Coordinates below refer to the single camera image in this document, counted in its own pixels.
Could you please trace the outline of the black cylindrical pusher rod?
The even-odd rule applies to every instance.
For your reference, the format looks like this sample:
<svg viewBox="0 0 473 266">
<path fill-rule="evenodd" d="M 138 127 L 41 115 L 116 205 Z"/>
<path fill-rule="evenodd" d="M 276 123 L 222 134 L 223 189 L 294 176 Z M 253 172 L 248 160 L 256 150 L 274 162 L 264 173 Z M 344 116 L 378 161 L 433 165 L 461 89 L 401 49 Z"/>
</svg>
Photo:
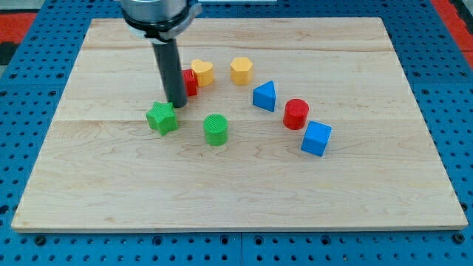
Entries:
<svg viewBox="0 0 473 266">
<path fill-rule="evenodd" d="M 174 108 L 184 107 L 188 103 L 188 96 L 176 40 L 152 44 L 152 47 L 167 101 Z"/>
</svg>

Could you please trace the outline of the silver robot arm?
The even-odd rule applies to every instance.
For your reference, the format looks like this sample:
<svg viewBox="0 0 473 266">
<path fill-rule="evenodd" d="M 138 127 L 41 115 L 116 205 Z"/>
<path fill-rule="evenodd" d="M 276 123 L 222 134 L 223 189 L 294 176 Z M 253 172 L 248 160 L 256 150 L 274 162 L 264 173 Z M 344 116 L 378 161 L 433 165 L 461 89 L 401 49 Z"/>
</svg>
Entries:
<svg viewBox="0 0 473 266">
<path fill-rule="evenodd" d="M 202 12 L 201 3 L 189 0 L 120 0 L 129 29 L 152 43 L 166 99 L 175 108 L 188 103 L 177 36 Z"/>
</svg>

